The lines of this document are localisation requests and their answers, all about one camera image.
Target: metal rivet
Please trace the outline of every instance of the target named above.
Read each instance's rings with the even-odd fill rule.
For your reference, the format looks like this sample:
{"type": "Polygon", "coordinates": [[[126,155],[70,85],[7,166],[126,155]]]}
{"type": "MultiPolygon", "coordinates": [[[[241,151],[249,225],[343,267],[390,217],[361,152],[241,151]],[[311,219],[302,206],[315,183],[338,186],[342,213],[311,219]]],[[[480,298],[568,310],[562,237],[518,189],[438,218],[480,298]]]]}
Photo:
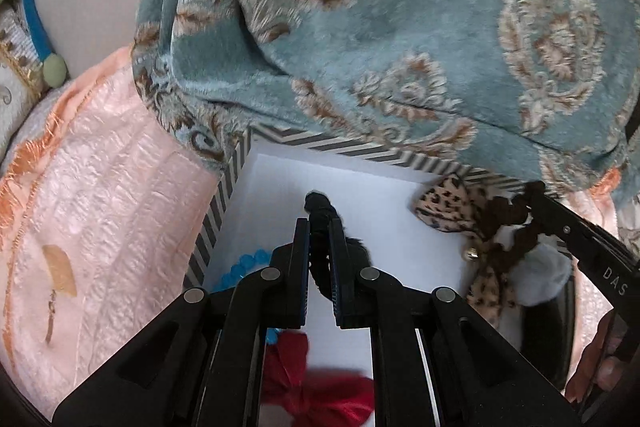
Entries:
{"type": "Polygon", "coordinates": [[[451,288],[443,287],[437,289],[436,297],[442,302],[452,302],[456,298],[456,293],[451,288]]]}
{"type": "Polygon", "coordinates": [[[189,304],[195,304],[196,302],[200,302],[204,299],[204,291],[200,288],[191,288],[184,293],[184,300],[186,300],[189,304]]]}
{"type": "Polygon", "coordinates": [[[268,266],[260,272],[260,277],[262,277],[266,281],[274,281],[278,277],[280,277],[280,270],[274,268],[273,266],[268,266]]]}
{"type": "Polygon", "coordinates": [[[372,266],[367,266],[360,270],[360,277],[367,281],[374,281],[378,277],[380,277],[380,272],[373,268],[372,266]]]}

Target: pink fabric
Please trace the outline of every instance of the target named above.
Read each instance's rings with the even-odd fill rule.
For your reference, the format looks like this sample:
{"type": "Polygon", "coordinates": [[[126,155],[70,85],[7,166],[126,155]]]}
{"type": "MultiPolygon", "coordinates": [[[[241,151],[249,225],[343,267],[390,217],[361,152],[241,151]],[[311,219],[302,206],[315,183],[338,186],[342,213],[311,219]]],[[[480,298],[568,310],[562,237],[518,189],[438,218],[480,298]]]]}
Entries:
{"type": "MultiPolygon", "coordinates": [[[[589,190],[567,195],[562,203],[580,217],[603,227],[614,237],[618,237],[616,208],[609,193],[593,194],[589,190]]],[[[585,277],[577,267],[575,273],[575,331],[574,349],[568,377],[571,378],[578,366],[582,351],[593,340],[600,319],[612,308],[600,290],[585,277]]]]}
{"type": "Polygon", "coordinates": [[[54,109],[51,150],[3,181],[2,204],[15,208],[1,233],[0,360],[48,418],[179,295],[216,189],[143,106],[128,56],[122,49],[79,77],[54,109]],[[66,254],[73,278],[55,292],[52,327],[64,277],[43,247],[66,254]]]}

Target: white patterned pillow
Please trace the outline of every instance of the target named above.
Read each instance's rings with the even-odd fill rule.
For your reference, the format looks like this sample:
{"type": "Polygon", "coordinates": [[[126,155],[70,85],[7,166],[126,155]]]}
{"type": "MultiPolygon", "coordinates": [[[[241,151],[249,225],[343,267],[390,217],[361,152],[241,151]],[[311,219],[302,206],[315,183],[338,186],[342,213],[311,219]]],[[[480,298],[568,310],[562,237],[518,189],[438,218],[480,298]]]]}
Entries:
{"type": "Polygon", "coordinates": [[[46,89],[31,39],[11,7],[0,4],[0,159],[46,89]]]}

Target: red fabric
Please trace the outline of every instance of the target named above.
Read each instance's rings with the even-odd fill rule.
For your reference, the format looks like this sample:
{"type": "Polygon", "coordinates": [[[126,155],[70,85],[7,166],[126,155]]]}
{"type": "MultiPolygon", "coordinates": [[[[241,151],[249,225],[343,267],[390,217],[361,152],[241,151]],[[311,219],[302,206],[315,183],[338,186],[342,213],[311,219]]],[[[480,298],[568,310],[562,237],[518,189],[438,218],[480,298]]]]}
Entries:
{"type": "Polygon", "coordinates": [[[373,380],[307,372],[308,350],[306,335],[290,331],[267,346],[261,402],[283,407],[292,427],[360,427],[374,410],[373,380]]]}

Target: human hand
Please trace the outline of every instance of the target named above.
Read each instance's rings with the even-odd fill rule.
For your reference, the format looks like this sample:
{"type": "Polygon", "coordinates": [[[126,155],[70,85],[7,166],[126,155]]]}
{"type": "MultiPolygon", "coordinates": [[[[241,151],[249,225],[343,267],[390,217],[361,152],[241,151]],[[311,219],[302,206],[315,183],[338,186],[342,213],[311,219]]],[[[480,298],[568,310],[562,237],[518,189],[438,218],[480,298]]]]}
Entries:
{"type": "Polygon", "coordinates": [[[594,374],[594,382],[603,391],[611,391],[616,386],[625,370],[626,363],[616,357],[612,357],[612,355],[615,350],[618,349],[625,332],[626,324],[615,314],[614,310],[611,310],[601,318],[595,337],[593,337],[591,343],[584,348],[575,374],[566,385],[564,397],[569,402],[576,400],[578,402],[583,401],[585,393],[589,390],[591,378],[594,374]],[[607,340],[607,331],[609,331],[612,320],[614,323],[609,339],[607,340]],[[600,367],[598,367],[601,356],[602,363],[600,367]]]}

